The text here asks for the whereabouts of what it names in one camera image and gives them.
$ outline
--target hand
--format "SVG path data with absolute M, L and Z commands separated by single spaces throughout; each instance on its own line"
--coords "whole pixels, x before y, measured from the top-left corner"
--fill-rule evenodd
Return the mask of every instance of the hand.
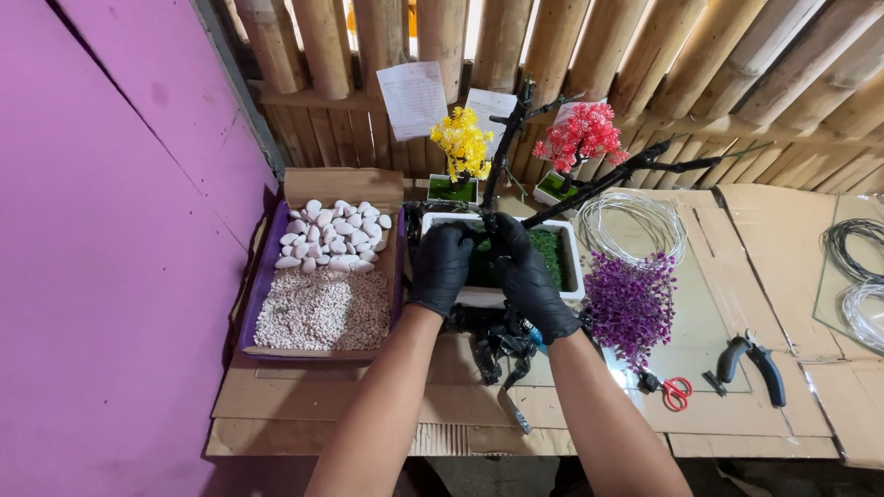
M 531 247 L 522 223 L 502 212 L 494 217 L 498 231 L 491 242 L 503 295 L 537 327 L 545 345 L 580 329 L 580 321 L 559 297 L 544 258 Z
M 448 317 L 457 293 L 467 282 L 469 254 L 473 251 L 472 231 L 461 221 L 434 225 L 417 247 L 411 268 L 412 291 L 409 302 Z

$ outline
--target scissors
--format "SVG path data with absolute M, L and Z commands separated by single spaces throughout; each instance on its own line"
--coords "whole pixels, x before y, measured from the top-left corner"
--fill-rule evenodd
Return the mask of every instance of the scissors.
M 694 387 L 690 385 L 690 382 L 687 379 L 680 376 L 664 379 L 651 370 L 645 371 L 657 377 L 660 384 L 663 386 L 663 403 L 665 403 L 670 410 L 681 412 L 688 408 L 688 397 L 694 394 Z M 676 382 L 684 385 L 684 389 L 679 388 L 678 385 L 676 385 Z

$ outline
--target white pot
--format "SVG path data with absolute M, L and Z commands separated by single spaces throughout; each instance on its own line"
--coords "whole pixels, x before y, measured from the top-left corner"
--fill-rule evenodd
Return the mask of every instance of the white pot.
M 549 171 L 549 172 L 548 172 L 547 174 L 545 174 L 544 177 L 541 178 L 540 181 L 534 186 L 534 194 L 533 194 L 533 195 L 534 195 L 534 200 L 536 200 L 536 201 L 538 201 L 538 202 L 540 202 L 540 203 L 545 203 L 546 205 L 553 206 L 553 205 L 559 203 L 559 199 L 557 199 L 556 197 L 554 197 L 554 196 L 552 196 L 552 195 L 549 195 L 548 193 L 546 193 L 545 191 L 543 191 L 543 190 L 540 189 L 540 183 L 543 183 L 544 180 L 546 179 L 546 177 L 549 176 L 550 174 L 551 174 L 552 176 L 555 176 L 556 178 L 559 178 L 559 179 L 561 179 L 561 180 L 564 180 L 564 178 L 562 178 L 562 176 L 559 175 L 557 172 L 555 172 L 555 171 Z M 577 217 L 577 210 L 574 210 L 574 209 L 568 209 L 568 210 L 562 212 L 561 215 L 564 216 L 565 219 L 573 219 L 573 218 L 576 218 L 576 217 Z
M 449 212 L 430 212 L 423 215 L 421 222 L 421 235 L 427 233 L 433 223 L 444 223 L 446 221 L 466 221 L 481 222 L 478 214 L 460 214 Z M 566 265 L 564 271 L 564 281 L 562 286 L 565 291 L 559 292 L 563 301 L 579 301 L 586 295 L 583 288 L 583 273 L 580 271 L 580 257 L 577 254 L 577 238 L 574 236 L 574 227 L 565 221 L 545 221 L 533 229 L 546 230 L 554 233 L 561 233 L 564 242 Z M 499 288 L 484 287 L 464 287 L 457 294 L 457 302 L 470 307 L 483 307 L 503 309 L 503 291 Z
M 430 180 L 445 180 L 451 182 L 451 176 L 447 174 L 431 174 Z M 476 185 L 476 192 L 473 194 L 473 200 L 468 202 L 470 207 L 477 207 L 479 204 L 479 180 L 476 178 L 470 178 L 467 185 L 462 185 L 461 188 L 471 187 L 470 185 Z M 442 200 L 440 198 L 430 198 L 430 189 L 427 187 L 427 200 L 433 200 L 436 202 L 442 203 L 451 203 L 456 204 L 456 201 L 453 200 Z

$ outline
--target yellow artificial tree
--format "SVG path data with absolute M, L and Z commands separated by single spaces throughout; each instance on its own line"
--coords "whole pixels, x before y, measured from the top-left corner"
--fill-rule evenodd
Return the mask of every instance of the yellow artificial tree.
M 451 117 L 430 128 L 430 140 L 445 151 L 453 189 L 470 178 L 487 180 L 492 168 L 491 161 L 485 160 L 485 152 L 494 133 L 483 133 L 476 125 L 478 120 L 472 109 L 454 107 Z

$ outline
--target green moss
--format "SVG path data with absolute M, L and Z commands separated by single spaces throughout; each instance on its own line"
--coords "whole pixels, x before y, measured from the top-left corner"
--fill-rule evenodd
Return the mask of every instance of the green moss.
M 430 192 L 427 198 L 433 200 L 449 200 L 456 202 L 475 202 L 476 191 L 479 184 L 476 181 L 470 181 L 456 192 L 451 191 L 451 181 L 448 178 L 433 178 L 430 180 Z
M 544 230 L 534 229 L 528 231 L 531 245 L 540 252 L 544 258 L 546 269 L 552 276 L 552 282 L 561 291 L 564 277 L 565 246 L 561 236 Z M 494 262 L 491 253 L 491 242 L 483 241 L 478 247 L 473 248 L 473 254 L 469 258 L 469 275 L 467 286 L 500 288 L 497 272 L 494 270 Z
M 552 195 L 553 198 L 555 198 L 556 200 L 561 202 L 561 201 L 565 200 L 566 198 L 570 197 L 571 195 L 577 193 L 577 188 L 571 187 L 571 189 L 568 190 L 567 195 L 560 194 L 559 188 L 561 188 L 561 184 L 564 182 L 565 182 L 565 180 L 563 180 L 562 178 L 559 178 L 558 176 L 555 176 L 552 174 L 547 174 L 544 177 L 544 180 L 541 181 L 540 184 L 537 186 L 541 190 L 545 191 L 549 195 Z

